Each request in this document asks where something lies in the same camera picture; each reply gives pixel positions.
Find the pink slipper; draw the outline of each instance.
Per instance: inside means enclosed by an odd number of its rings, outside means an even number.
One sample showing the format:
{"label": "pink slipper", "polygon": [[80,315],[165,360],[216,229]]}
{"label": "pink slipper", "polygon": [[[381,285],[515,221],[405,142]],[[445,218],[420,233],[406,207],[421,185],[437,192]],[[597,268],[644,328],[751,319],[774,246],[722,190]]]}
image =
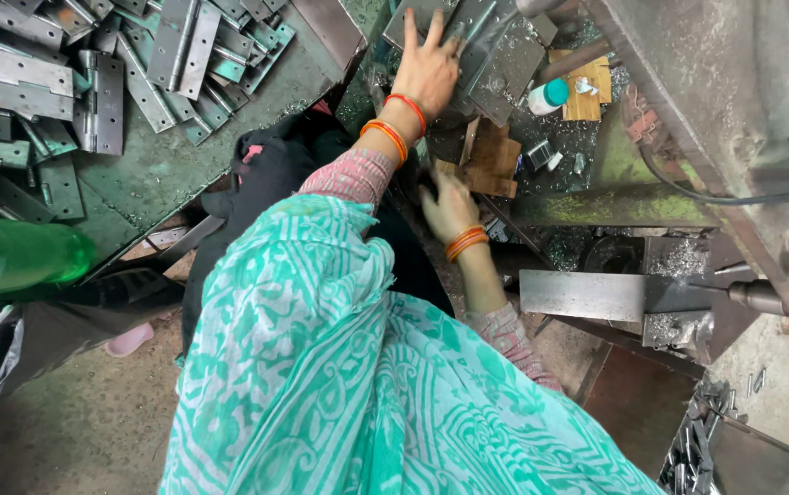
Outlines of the pink slipper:
{"label": "pink slipper", "polygon": [[124,358],[137,351],[141,344],[153,338],[153,328],[149,323],[135,327],[104,344],[104,350],[114,358]]}

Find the white plastic bottle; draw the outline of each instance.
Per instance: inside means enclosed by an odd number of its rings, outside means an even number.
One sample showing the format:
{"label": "white plastic bottle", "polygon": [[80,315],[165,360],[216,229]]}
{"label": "white plastic bottle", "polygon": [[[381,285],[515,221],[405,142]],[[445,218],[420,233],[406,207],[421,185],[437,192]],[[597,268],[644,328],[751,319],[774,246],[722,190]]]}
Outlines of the white plastic bottle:
{"label": "white plastic bottle", "polygon": [[568,84],[560,78],[533,89],[529,93],[529,110],[536,116],[546,116],[568,100]]}

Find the woman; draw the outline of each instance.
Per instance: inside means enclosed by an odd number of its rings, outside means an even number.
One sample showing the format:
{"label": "woman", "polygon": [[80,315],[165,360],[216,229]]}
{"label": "woman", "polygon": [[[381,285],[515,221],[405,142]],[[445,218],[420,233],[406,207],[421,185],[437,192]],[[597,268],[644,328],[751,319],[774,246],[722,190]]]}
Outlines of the woman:
{"label": "woman", "polygon": [[[437,11],[419,47],[408,11],[393,86],[408,98],[259,215],[208,276],[160,493],[660,492],[550,389],[486,243],[454,255],[472,330],[389,290],[392,249],[362,235],[403,144],[452,95],[464,41],[439,47],[443,31]],[[478,211],[454,178],[436,185],[422,208],[450,244]]]}

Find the green plastic bottle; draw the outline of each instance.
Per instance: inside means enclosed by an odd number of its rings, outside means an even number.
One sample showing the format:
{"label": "green plastic bottle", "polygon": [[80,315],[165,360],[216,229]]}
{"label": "green plastic bottle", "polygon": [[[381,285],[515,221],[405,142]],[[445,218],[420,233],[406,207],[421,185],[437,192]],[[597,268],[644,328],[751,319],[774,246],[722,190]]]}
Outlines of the green plastic bottle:
{"label": "green plastic bottle", "polygon": [[78,278],[94,255],[92,241],[73,227],[0,219],[0,293]]}

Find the turquoise patterned cloth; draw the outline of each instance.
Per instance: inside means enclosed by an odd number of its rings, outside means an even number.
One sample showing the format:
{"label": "turquoise patterned cloth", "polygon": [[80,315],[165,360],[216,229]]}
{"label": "turquoise patterned cloth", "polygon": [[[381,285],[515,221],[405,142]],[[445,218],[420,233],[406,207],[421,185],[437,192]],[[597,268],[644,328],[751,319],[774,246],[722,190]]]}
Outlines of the turquoise patterned cloth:
{"label": "turquoise patterned cloth", "polygon": [[159,493],[661,493],[573,401],[387,291],[371,212],[292,197],[229,247]]}

